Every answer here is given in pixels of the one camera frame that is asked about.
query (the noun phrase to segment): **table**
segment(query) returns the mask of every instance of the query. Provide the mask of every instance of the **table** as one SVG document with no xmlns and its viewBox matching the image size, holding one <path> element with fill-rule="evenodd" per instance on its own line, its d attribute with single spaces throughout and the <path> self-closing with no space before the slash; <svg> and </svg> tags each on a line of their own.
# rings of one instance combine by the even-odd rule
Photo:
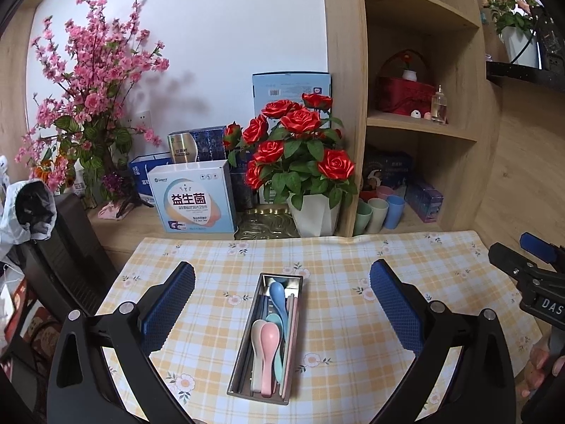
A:
<svg viewBox="0 0 565 424">
<path fill-rule="evenodd" d="M 452 311 L 498 314 L 520 372 L 540 338 L 519 307 L 511 279 L 488 262 L 475 232 L 411 233 L 357 238 L 274 241 L 183 241 L 146 238 L 129 259 L 100 314 L 137 301 L 164 282 L 181 260 L 197 282 L 163 349 L 151 355 L 157 372 L 191 417 L 207 424 L 368 423 L 407 371 L 402 349 L 372 290 L 371 264 L 385 258 L 403 282 Z M 288 406 L 226 395 L 260 272 L 305 277 L 293 391 Z M 439 406 L 458 349 L 452 349 L 422 415 Z M 106 357 L 129 411 L 143 417 L 115 353 Z"/>
</svg>

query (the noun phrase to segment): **perfume bottle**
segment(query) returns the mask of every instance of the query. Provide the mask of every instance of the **perfume bottle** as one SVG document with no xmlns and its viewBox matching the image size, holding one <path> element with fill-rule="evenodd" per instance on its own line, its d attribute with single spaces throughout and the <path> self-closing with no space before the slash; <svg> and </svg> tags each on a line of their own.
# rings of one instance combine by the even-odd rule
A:
<svg viewBox="0 0 565 424">
<path fill-rule="evenodd" d="M 440 124 L 447 121 L 447 98 L 441 91 L 441 84 L 432 97 L 432 121 Z"/>
</svg>

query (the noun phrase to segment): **yellow plaid tablecloth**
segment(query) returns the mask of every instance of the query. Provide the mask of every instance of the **yellow plaid tablecloth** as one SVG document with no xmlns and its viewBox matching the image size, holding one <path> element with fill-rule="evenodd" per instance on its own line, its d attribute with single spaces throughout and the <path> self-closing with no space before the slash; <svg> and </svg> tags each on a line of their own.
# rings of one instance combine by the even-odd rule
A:
<svg viewBox="0 0 565 424">
<path fill-rule="evenodd" d="M 366 424 L 392 394 L 414 355 L 402 349 L 369 287 L 375 260 L 454 312 L 498 314 L 515 374 L 541 337 L 519 307 L 510 278 L 489 264 L 475 232 L 221 242 L 146 238 L 110 290 L 99 313 L 138 301 L 184 260 L 196 288 L 163 349 L 157 371 L 190 414 L 207 424 Z M 266 405 L 226 394 L 260 272 L 300 274 L 304 297 L 292 398 Z M 422 415 L 437 409 L 456 365 L 452 349 Z M 115 353 L 106 357 L 122 399 L 143 417 Z"/>
</svg>

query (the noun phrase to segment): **white mug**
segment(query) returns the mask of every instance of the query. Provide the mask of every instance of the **white mug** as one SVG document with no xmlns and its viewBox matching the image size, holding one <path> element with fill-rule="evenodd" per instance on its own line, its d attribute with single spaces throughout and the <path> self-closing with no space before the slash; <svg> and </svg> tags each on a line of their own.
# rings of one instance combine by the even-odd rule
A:
<svg viewBox="0 0 565 424">
<path fill-rule="evenodd" d="M 373 215 L 367 227 L 367 234 L 378 234 L 382 229 L 382 224 L 385 222 L 388 212 L 388 202 L 384 199 L 375 198 L 369 199 L 368 204 L 373 211 Z"/>
</svg>

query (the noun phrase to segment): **plastic cup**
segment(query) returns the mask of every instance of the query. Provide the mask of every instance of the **plastic cup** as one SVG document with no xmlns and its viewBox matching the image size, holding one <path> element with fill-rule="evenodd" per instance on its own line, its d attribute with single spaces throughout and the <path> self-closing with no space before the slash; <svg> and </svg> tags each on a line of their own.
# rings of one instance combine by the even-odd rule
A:
<svg viewBox="0 0 565 424">
<path fill-rule="evenodd" d="M 388 202 L 383 199 L 371 199 L 368 204 L 373 210 L 373 216 L 367 226 L 367 233 L 378 234 L 382 229 L 382 224 L 384 223 L 386 213 L 388 212 Z"/>
<path fill-rule="evenodd" d="M 377 198 L 379 199 L 384 199 L 386 201 L 386 198 L 388 198 L 388 196 L 392 196 L 393 194 L 394 194 L 394 190 L 392 188 L 389 187 L 377 188 Z"/>
<path fill-rule="evenodd" d="M 363 234 L 372 216 L 372 208 L 369 207 L 369 204 L 360 199 L 357 204 L 357 217 L 355 218 L 355 226 L 353 227 L 354 236 L 360 236 Z"/>
<path fill-rule="evenodd" d="M 388 202 L 389 210 L 386 214 L 384 227 L 386 229 L 395 229 L 400 223 L 400 218 L 402 217 L 402 212 L 404 211 L 404 205 L 406 204 L 404 199 L 400 196 L 388 196 L 386 198 Z"/>
</svg>

